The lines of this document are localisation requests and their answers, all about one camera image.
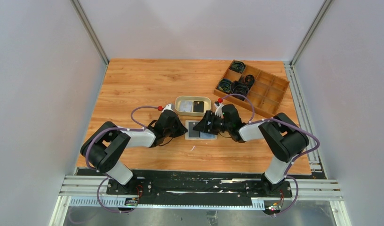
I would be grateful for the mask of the white leather card holder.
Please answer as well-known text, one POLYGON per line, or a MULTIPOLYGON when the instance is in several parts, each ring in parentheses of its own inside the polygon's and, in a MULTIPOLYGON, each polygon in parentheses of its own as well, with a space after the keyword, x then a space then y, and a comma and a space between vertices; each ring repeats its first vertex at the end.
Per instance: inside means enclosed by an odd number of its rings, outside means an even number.
POLYGON ((193 130, 193 127, 198 124, 198 121, 186 120, 185 127, 187 128, 187 133, 185 134, 186 140, 216 140, 217 135, 199 132, 193 130))

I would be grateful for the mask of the dark grey card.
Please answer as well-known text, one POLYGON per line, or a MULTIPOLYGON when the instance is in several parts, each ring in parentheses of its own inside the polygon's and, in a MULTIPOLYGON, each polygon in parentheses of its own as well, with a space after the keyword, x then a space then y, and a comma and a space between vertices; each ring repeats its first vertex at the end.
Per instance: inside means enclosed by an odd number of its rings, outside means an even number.
POLYGON ((200 132, 193 129, 197 123, 198 123, 197 121, 189 121, 188 122, 187 138, 190 138, 190 139, 199 139, 200 138, 200 132))

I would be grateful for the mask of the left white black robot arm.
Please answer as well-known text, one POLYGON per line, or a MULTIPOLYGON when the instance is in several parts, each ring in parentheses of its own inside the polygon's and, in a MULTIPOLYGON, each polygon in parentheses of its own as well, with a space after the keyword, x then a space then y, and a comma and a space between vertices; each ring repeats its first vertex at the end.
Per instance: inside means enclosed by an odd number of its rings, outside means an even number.
POLYGON ((174 139, 187 131, 178 115, 169 109, 162 110, 157 120, 141 129, 123 128, 107 121, 82 145, 80 154, 88 168, 117 181, 124 194, 132 194, 137 183, 132 170, 120 160, 124 150, 163 146, 166 138, 174 139))

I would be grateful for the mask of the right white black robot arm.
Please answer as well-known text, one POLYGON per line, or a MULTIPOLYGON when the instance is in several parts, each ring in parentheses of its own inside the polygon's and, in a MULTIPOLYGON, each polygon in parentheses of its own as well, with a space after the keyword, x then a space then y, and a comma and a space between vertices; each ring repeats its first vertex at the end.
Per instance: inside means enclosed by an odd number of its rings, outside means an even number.
POLYGON ((264 139, 273 154, 261 182, 263 194, 269 197, 279 192, 293 158, 309 144, 308 136, 286 114, 279 113, 261 122, 244 123, 232 104, 218 107, 215 112, 206 111, 192 129, 213 135, 228 132, 231 139, 238 143, 264 139))

